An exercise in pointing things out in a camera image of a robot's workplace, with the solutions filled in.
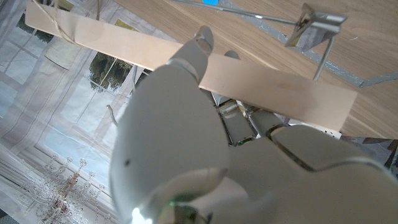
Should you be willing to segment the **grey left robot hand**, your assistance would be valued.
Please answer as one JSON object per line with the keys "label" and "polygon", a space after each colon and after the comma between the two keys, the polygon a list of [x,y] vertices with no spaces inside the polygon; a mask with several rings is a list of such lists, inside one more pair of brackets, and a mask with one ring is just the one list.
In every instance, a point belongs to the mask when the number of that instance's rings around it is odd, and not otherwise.
{"label": "grey left robot hand", "polygon": [[144,80],[118,124],[109,188],[121,223],[396,223],[397,178],[347,142],[262,111],[230,147],[199,89],[202,26]]}

